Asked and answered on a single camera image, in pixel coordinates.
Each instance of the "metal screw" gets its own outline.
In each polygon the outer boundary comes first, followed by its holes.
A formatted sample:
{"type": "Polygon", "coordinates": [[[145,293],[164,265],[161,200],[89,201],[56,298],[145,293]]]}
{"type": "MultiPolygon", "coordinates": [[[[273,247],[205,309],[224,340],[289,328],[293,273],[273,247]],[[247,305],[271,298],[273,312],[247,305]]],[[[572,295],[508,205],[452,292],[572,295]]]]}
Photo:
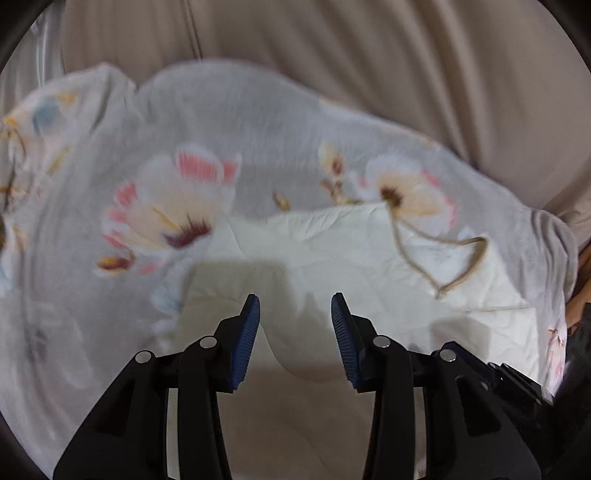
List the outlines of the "metal screw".
{"type": "Polygon", "coordinates": [[[139,364],[144,364],[152,358],[152,353],[147,350],[143,350],[135,354],[135,361],[139,364]]]}
{"type": "Polygon", "coordinates": [[[374,345],[378,348],[387,348],[390,346],[390,339],[384,335],[378,335],[374,338],[374,345]]]}
{"type": "Polygon", "coordinates": [[[448,350],[447,348],[445,350],[441,350],[441,352],[439,352],[439,356],[441,357],[441,360],[445,360],[446,362],[453,362],[456,359],[456,353],[453,350],[448,350]]]}
{"type": "Polygon", "coordinates": [[[214,336],[203,337],[199,340],[201,348],[213,348],[217,345],[217,340],[214,336]]]}

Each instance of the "pink flower print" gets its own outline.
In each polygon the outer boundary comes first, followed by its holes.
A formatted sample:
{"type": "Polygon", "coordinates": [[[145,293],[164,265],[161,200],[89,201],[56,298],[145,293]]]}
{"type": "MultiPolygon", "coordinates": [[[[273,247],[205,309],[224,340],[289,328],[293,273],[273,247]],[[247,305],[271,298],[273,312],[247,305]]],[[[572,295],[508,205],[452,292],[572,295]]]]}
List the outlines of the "pink flower print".
{"type": "Polygon", "coordinates": [[[388,202],[395,218],[437,236],[456,224],[456,206],[439,188],[438,179],[414,160],[395,154],[370,160],[365,175],[348,174],[357,197],[365,202],[388,202]]]}
{"type": "Polygon", "coordinates": [[[102,216],[103,238],[135,255],[161,259],[200,245],[216,216],[230,212],[240,167],[239,155],[221,161],[198,145],[179,147],[173,158],[152,158],[115,192],[115,204],[102,216]]]}

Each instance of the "flower print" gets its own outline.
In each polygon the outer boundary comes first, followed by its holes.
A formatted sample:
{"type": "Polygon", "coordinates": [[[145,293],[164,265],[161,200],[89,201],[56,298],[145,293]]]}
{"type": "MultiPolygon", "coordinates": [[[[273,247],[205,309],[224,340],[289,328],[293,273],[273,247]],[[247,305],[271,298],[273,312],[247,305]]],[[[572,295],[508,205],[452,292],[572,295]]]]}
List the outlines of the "flower print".
{"type": "Polygon", "coordinates": [[[392,214],[428,235],[440,235],[456,223],[456,207],[439,188],[439,181],[410,159],[381,155],[367,163],[365,175],[348,179],[366,202],[384,200],[392,214]]]}
{"type": "Polygon", "coordinates": [[[345,176],[345,159],[337,152],[335,147],[327,142],[322,142],[318,148],[318,162],[333,181],[343,180],[345,176]]]}
{"type": "Polygon", "coordinates": [[[198,145],[154,157],[115,192],[102,216],[103,238],[117,249],[160,259],[145,265],[143,274],[174,251],[204,248],[216,216],[232,207],[240,168],[240,156],[220,160],[198,145]]]}
{"type": "Polygon", "coordinates": [[[545,382],[547,389],[555,394],[560,386],[564,374],[566,359],[566,325],[559,329],[549,329],[548,334],[548,378],[545,382]]]}
{"type": "Polygon", "coordinates": [[[125,257],[107,256],[101,258],[97,263],[96,273],[100,276],[119,275],[129,270],[135,262],[135,255],[131,250],[127,251],[125,257]]]}
{"type": "Polygon", "coordinates": [[[273,202],[282,212],[289,212],[291,210],[290,201],[279,192],[273,192],[273,202]]]}
{"type": "Polygon", "coordinates": [[[320,187],[330,195],[334,205],[355,205],[359,200],[352,199],[343,193],[345,179],[345,159],[337,149],[328,142],[322,142],[318,147],[318,162],[329,176],[320,181],[320,187]]]}
{"type": "Polygon", "coordinates": [[[77,96],[74,93],[58,93],[42,99],[33,110],[31,123],[38,137],[50,133],[60,123],[62,106],[69,106],[77,96]]]}
{"type": "Polygon", "coordinates": [[[343,193],[343,182],[324,179],[320,181],[320,187],[325,189],[330,195],[330,199],[335,205],[357,205],[360,200],[352,199],[343,193]]]}

